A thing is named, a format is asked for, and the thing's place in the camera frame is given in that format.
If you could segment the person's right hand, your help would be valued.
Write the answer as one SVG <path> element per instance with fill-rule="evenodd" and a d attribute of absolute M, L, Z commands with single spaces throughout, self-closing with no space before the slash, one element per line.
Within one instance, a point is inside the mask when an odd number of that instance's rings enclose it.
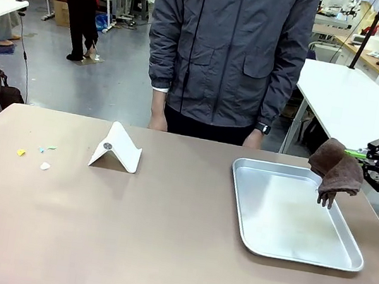
<path fill-rule="evenodd" d="M 148 124 L 149 129 L 163 132 L 167 131 L 168 125 L 164 113 L 166 97 L 166 93 L 158 90 L 153 90 L 150 123 Z"/>

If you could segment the person's left hand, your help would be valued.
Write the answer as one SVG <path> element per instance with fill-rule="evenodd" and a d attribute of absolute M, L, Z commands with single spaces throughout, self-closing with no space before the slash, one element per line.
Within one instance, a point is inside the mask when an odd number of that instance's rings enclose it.
<path fill-rule="evenodd" d="M 243 146 L 247 148 L 253 148 L 260 150 L 263 142 L 264 134 L 258 130 L 254 129 L 243 142 Z"/>

